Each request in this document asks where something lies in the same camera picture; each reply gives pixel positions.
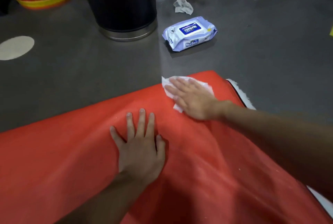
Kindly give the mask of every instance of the gray floor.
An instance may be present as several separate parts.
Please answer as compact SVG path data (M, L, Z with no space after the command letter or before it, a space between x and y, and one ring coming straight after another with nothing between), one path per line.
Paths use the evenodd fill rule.
M86 0L46 11L12 3L0 42L36 43L0 61L0 131L203 70L238 82L257 109L333 119L333 0L187 0L219 32L179 53L161 36L190 18L174 13L174 1L156 0L158 30L132 43L104 38Z

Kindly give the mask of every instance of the red mat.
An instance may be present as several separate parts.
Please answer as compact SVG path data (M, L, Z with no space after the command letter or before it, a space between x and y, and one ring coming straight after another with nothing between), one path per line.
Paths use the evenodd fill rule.
M242 106L216 73L192 77ZM126 113L137 121L142 107L156 114L167 161L123 224L332 223L305 186L252 142L177 112L161 84L1 133L0 223L52 223L105 188L118 170L109 127L126 136Z

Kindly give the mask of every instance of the person's left hand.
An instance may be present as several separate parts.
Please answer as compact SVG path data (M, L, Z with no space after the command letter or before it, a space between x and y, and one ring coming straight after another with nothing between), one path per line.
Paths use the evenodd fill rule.
M155 115L153 113L149 115L146 134L144 134L146 118L144 109L140 109L136 134L132 114L128 113L126 118L127 143L117 134L114 127L110 128L111 136L119 149L119 172L128 175L135 181L148 185L157 179L164 166L165 142L158 135L155 148Z

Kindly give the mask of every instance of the black cylindrical container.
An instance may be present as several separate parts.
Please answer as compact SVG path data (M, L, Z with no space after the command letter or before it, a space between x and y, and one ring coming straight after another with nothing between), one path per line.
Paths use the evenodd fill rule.
M118 41L149 35L157 27L156 0L88 0L101 32Z

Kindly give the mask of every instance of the yellow ring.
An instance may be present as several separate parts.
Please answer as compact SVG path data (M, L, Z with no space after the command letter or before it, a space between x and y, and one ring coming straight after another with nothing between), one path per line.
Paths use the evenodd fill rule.
M56 3L60 3L65 0L38 0L38 1L23 1L23 0L17 0L21 5L27 6L27 7L44 7L44 6L50 6L54 5Z

